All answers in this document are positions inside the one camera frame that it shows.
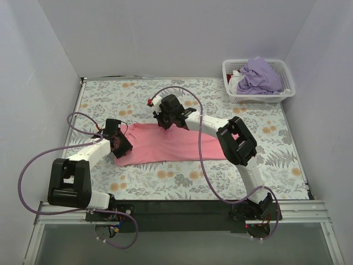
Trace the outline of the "pink t shirt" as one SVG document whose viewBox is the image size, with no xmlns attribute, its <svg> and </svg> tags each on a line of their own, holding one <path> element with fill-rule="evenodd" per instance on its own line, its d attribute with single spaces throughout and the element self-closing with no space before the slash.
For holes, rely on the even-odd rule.
<svg viewBox="0 0 353 265">
<path fill-rule="evenodd" d="M 175 125 L 164 130 L 157 124 L 132 124 L 125 134 L 132 150 L 116 158 L 115 165 L 123 167 L 164 161 L 198 161 L 198 135 L 197 131 L 188 131 Z"/>
</svg>

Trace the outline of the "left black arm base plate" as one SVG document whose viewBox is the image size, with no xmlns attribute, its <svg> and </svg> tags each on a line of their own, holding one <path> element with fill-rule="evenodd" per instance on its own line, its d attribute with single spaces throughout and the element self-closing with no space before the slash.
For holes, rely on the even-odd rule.
<svg viewBox="0 0 353 265">
<path fill-rule="evenodd" d="M 119 211 L 121 213 L 125 213 L 126 215 L 134 215 L 135 206 L 133 204 L 114 204 L 108 207 L 107 211 Z M 85 221 L 90 222 L 119 222 L 120 220 L 125 219 L 124 215 L 116 214 L 116 213 L 102 213 L 96 211 L 89 211 L 86 213 Z"/>
</svg>

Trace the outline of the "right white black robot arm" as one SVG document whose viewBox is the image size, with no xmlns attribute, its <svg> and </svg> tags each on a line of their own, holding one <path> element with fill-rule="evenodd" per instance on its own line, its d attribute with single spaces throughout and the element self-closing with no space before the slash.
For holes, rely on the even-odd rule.
<svg viewBox="0 0 353 265">
<path fill-rule="evenodd" d="M 158 125 L 168 130 L 172 125 L 197 131 L 218 140 L 225 158 L 236 166 L 247 195 L 238 201 L 216 197 L 232 206 L 233 216 L 240 220 L 280 219 L 280 206 L 274 192 L 264 184 L 256 161 L 257 142 L 241 118 L 230 120 L 203 115 L 202 110 L 184 108 L 176 96 L 154 96 L 148 100 Z"/>
</svg>

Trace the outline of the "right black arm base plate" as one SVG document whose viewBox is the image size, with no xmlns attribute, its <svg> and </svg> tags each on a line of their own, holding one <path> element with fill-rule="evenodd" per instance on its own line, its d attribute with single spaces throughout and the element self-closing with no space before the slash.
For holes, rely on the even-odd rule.
<svg viewBox="0 0 353 265">
<path fill-rule="evenodd" d="M 230 216 L 234 220 L 248 221 L 248 220 L 277 220 L 277 205 L 275 203 L 270 204 L 266 209 L 260 209 L 257 206 L 251 206 L 248 202 L 242 202 L 240 204 L 231 205 Z"/>
</svg>

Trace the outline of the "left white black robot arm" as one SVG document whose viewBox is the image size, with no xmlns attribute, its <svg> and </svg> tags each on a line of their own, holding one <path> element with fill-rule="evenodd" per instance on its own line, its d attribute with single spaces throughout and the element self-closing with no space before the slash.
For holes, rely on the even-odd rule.
<svg viewBox="0 0 353 265">
<path fill-rule="evenodd" d="M 92 189 L 90 172 L 104 157 L 122 158 L 133 148 L 121 131 L 121 120 L 106 119 L 99 132 L 103 139 L 69 158 L 53 161 L 47 201 L 50 205 L 107 210 L 111 195 Z"/>
</svg>

